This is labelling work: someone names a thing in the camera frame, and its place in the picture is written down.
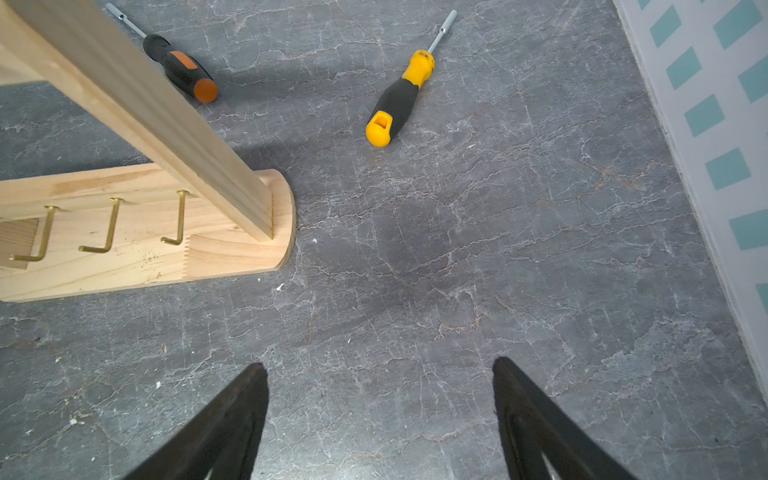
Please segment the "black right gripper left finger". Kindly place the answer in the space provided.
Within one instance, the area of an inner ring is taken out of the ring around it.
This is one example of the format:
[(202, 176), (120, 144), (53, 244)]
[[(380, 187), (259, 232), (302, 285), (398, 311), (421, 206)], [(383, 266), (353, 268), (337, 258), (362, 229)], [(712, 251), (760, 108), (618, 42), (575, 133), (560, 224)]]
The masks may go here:
[(249, 479), (269, 404), (268, 373), (248, 365), (128, 479)]

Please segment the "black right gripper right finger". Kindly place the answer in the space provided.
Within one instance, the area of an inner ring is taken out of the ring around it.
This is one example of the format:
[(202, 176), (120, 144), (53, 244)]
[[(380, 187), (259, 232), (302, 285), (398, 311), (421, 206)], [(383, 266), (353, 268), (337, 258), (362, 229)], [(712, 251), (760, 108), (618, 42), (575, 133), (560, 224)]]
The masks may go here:
[(632, 479), (511, 359), (492, 366), (500, 441), (511, 479)]

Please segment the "wooden jewelry display stand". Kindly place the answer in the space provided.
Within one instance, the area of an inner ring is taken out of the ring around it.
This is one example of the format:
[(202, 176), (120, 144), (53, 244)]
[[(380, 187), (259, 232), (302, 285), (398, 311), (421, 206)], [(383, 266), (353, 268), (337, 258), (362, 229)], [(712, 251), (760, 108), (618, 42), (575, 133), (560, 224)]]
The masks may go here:
[(6, 180), (1, 298), (28, 302), (275, 271), (296, 207), (90, 1), (5, 1), (1, 82), (45, 81), (146, 157)]

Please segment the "yellow black nut driver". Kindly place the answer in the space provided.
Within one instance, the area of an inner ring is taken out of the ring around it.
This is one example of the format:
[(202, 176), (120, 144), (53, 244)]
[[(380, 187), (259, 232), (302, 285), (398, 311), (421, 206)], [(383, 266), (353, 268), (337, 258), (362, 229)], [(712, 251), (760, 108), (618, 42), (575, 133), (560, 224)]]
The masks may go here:
[(374, 147), (389, 145), (407, 123), (421, 88), (435, 70), (433, 53), (457, 16), (456, 10), (449, 13), (430, 47), (417, 50), (402, 76), (379, 98), (365, 128), (366, 139)]

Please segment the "orange black nut driver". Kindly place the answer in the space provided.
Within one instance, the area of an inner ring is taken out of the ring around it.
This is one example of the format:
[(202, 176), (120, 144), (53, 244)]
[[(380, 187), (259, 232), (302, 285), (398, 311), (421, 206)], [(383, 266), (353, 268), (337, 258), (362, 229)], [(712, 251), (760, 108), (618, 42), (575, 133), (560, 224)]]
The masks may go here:
[(176, 49), (161, 35), (146, 34), (112, 3), (107, 3), (105, 8), (142, 38), (145, 53), (162, 66), (166, 77), (179, 90), (202, 103), (218, 98), (218, 86), (194, 57)]

